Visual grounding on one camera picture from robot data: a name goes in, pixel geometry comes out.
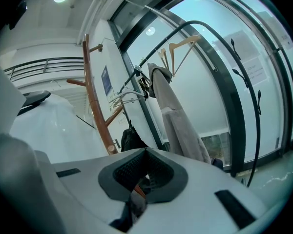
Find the clothes hanger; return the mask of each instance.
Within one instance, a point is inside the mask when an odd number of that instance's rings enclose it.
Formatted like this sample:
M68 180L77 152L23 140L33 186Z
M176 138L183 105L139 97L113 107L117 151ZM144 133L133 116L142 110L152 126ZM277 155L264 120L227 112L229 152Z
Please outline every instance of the clothes hanger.
M146 100L145 98L139 98L139 99L130 99L130 100L122 100L119 99L118 101L114 102L113 108L127 104L127 103L134 103L136 100Z
M139 74L137 74L136 72L136 82L138 82L143 90L144 91L148 91L149 90L149 78L146 77L146 75L143 73L142 69L137 66L134 68L136 71L138 71Z
M169 65L168 65L168 60L167 60L167 55L166 55L166 49L165 48L161 49L161 52L158 53L158 55L160 56L160 59L162 60L162 63L164 64L165 68L167 68L169 70Z
M127 94L135 94L137 96L145 97L145 95L143 95L143 94L141 94L139 92L136 92L136 91L131 90L131 89L126 89L125 91L123 91L123 92L119 93L117 96L115 96L112 100L110 100L109 103L111 103L111 102L114 103L114 101L116 99L118 99L118 98L121 99L121 98L123 98Z
M171 56L171 66L172 66L172 75L173 77L175 77L175 60L174 60L174 49L183 46L187 43L191 43L192 45L190 47L190 49L188 50L188 52L186 53L185 57L183 58L182 62L185 60L185 58L187 57L187 55L189 54L190 50L194 47L195 43L200 39L199 36L191 36L188 37L186 39L184 39L183 41L181 41L180 43L170 43L169 44L169 52L170 52L170 56Z

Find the white wall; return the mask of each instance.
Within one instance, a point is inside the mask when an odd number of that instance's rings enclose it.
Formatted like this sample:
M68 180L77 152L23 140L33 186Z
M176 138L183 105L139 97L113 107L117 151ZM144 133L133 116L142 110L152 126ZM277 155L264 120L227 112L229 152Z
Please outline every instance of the white wall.
M72 43L43 44L21 48L0 55L0 67L7 69L28 61L54 57L83 57L83 50Z
M102 109L105 120L111 115L107 97L105 95L102 72L105 66L109 73L111 85L115 93L117 93L121 86L128 78L125 65L123 63L120 52L115 44L114 37L106 20L100 20L93 37L90 38L90 47L96 46L99 43L103 44L103 51L94 51L90 53L91 68L94 75L94 84L98 94L99 103ZM138 102L129 103L125 105L132 125L136 128L141 139L150 147L157 148L153 135L149 129L145 116L142 112L141 106ZM123 131L128 128L128 123L123 114L119 114L117 118L110 124L109 131L113 139L118 139L121 143Z
M41 44L74 44L78 30L73 29L23 29L10 30L5 26L0 32L0 55L15 49Z

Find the metal hanger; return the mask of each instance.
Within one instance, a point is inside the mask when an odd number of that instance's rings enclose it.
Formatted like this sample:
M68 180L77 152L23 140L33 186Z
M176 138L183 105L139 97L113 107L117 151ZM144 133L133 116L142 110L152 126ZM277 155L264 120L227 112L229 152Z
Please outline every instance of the metal hanger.
M191 36L188 37L186 39L184 39L183 41L181 41L180 43L170 43L169 44L169 52L170 52L170 56L171 56L171 66L172 66L172 75L173 77L175 77L175 74L177 72L177 70L180 68L181 64L183 63L183 61L186 59L187 55L190 53L191 49L194 47L195 43L200 39L199 36ZM190 47L190 49L188 50L188 52L186 53L185 57L182 59L180 65L178 66L176 72L175 72L175 60L174 60L174 49L183 46L185 44L191 43L192 45Z
M143 95L143 94L141 94L139 92L136 92L134 90L126 89L125 91L123 91L123 92L119 93L117 96L115 96L112 100L110 100L109 103L114 102L118 98L123 98L127 94L135 94L135 95L141 96L141 97L145 96L145 95Z
M124 105L127 103L134 103L136 100L146 100L146 98L139 98L139 99L130 99L130 100L122 100L122 99L118 99L118 101L114 102L113 104L113 108L118 107L120 105Z

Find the black rubber pad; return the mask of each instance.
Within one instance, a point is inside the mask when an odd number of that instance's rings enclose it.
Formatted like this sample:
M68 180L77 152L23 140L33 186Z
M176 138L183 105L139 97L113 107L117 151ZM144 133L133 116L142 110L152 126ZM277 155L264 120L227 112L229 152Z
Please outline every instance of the black rubber pad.
M255 221L255 218L228 190L218 191L215 195L218 197L219 201L223 204L240 229L252 224Z
M73 169L57 172L57 176L58 177L66 177L66 176L70 176L70 175L77 174L80 172L81 171L79 169L73 168Z

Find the black bag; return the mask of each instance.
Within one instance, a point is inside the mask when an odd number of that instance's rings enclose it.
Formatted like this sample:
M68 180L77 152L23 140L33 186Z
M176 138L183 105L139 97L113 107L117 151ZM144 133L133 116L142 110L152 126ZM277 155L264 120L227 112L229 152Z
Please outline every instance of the black bag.
M148 147L138 135L136 129L129 122L129 129L124 130L122 136L122 149L121 152L128 151L135 148Z

